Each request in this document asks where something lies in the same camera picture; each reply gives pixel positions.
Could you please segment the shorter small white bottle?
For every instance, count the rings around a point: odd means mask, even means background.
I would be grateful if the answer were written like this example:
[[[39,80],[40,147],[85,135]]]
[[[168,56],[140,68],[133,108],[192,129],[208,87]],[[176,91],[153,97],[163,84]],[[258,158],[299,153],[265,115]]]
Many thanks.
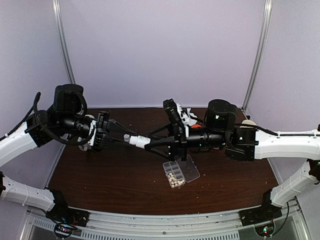
[[[144,149],[145,145],[148,145],[151,142],[151,139],[142,135],[131,136],[129,139],[129,144],[137,148]]]

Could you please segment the clear plastic pill organizer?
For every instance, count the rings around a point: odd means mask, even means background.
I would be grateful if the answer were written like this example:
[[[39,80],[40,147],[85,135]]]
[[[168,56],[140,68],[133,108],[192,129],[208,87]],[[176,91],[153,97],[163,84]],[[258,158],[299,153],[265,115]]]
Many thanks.
[[[172,173],[178,182],[185,182],[185,184],[193,182],[200,177],[200,172],[189,154],[187,154],[186,161],[181,161],[179,158],[175,161],[163,163],[162,167],[167,180],[169,173]]]

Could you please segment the orange pill bottle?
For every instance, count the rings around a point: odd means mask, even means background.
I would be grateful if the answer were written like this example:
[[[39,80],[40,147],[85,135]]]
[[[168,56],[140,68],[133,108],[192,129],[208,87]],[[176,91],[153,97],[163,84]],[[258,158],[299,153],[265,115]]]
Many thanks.
[[[202,127],[203,127],[203,125],[202,124],[198,124],[198,123],[196,123],[196,124],[191,126],[192,129],[202,128]]]

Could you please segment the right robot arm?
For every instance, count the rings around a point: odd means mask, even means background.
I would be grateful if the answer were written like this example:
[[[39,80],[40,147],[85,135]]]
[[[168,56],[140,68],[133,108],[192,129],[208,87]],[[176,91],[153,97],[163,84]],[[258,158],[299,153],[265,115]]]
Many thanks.
[[[191,149],[225,150],[225,156],[237,161],[268,158],[304,158],[302,167],[288,180],[274,187],[256,210],[259,220],[268,220],[276,208],[311,184],[320,182],[320,131],[275,132],[253,124],[236,123],[237,107],[223,99],[208,103],[204,119],[193,116],[189,108],[182,109],[173,99],[163,102],[169,124],[148,134],[148,152],[169,160],[185,160]]]

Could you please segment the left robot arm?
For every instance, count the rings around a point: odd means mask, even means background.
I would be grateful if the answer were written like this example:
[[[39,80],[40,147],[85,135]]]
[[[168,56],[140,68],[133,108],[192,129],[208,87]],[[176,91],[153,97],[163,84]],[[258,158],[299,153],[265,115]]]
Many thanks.
[[[41,93],[38,92],[26,116],[0,138],[1,166],[53,140],[66,146],[87,145],[100,151],[108,143],[124,142],[111,137],[111,131],[134,134],[134,131],[111,119],[106,111],[97,117],[88,115],[83,93],[84,88],[77,84],[58,85],[54,91],[53,104],[47,110],[39,110]],[[60,191],[31,187],[4,174],[0,175],[0,199],[46,212],[52,211],[61,222],[72,218],[72,211]]]

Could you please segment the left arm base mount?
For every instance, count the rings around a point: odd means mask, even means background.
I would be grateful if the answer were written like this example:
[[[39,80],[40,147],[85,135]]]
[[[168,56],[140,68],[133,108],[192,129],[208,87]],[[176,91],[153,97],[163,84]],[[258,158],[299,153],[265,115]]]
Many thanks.
[[[78,231],[78,227],[87,226],[90,216],[88,211],[69,207],[62,192],[53,189],[49,191],[53,195],[54,206],[45,212],[45,216],[54,222],[53,232],[58,238],[65,240]]]

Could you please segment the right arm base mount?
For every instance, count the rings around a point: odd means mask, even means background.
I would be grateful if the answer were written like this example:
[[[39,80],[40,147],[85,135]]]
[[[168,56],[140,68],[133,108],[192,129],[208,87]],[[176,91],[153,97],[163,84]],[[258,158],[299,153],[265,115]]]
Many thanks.
[[[274,219],[282,216],[282,208],[272,204],[271,192],[269,189],[263,194],[260,206],[239,211],[242,226],[258,225],[255,232],[260,237],[271,237],[275,233]]]

